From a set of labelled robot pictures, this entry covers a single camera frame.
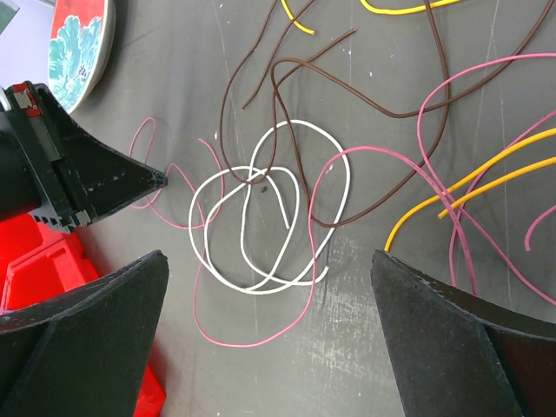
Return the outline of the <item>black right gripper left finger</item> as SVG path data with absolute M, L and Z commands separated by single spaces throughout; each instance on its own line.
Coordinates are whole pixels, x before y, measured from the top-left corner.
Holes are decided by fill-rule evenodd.
M 1 317 L 3 416 L 131 416 L 169 280 L 153 251 Z

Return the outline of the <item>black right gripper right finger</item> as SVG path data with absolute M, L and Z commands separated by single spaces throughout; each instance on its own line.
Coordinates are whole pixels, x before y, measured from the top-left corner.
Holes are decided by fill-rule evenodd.
M 437 281 L 383 250 L 371 282 L 407 416 L 553 416 L 555 326 Z

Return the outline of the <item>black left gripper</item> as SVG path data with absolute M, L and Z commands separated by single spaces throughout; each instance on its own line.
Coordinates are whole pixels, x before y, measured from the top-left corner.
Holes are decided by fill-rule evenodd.
M 49 88 L 1 90 L 1 219 L 30 214 L 69 233 L 168 184 L 163 172 L 98 141 Z

